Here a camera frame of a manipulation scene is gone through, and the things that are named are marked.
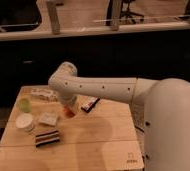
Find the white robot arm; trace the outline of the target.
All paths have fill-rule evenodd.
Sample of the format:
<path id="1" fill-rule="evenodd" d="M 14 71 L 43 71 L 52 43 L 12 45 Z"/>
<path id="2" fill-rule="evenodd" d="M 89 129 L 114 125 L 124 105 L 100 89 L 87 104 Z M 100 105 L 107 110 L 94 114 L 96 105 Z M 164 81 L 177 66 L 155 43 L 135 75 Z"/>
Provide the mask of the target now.
<path id="1" fill-rule="evenodd" d="M 63 62 L 48 85 L 72 106 L 78 95 L 143 107 L 145 171 L 190 171 L 190 82 L 179 78 L 79 77 Z"/>

